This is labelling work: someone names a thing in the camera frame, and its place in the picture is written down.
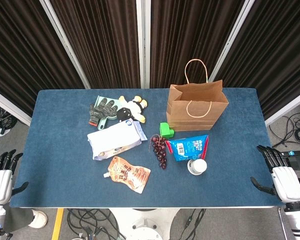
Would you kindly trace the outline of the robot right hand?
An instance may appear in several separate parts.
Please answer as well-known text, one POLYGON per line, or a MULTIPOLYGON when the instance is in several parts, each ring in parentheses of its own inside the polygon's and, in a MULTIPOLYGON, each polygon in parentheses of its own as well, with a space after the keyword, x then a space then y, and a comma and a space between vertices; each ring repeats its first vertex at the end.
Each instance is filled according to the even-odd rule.
POLYGON ((285 204, 300 202, 299 179, 282 153, 269 146, 258 145, 256 148, 269 169, 273 187, 262 186, 254 177, 250 177, 252 184, 261 192, 277 196, 285 204))

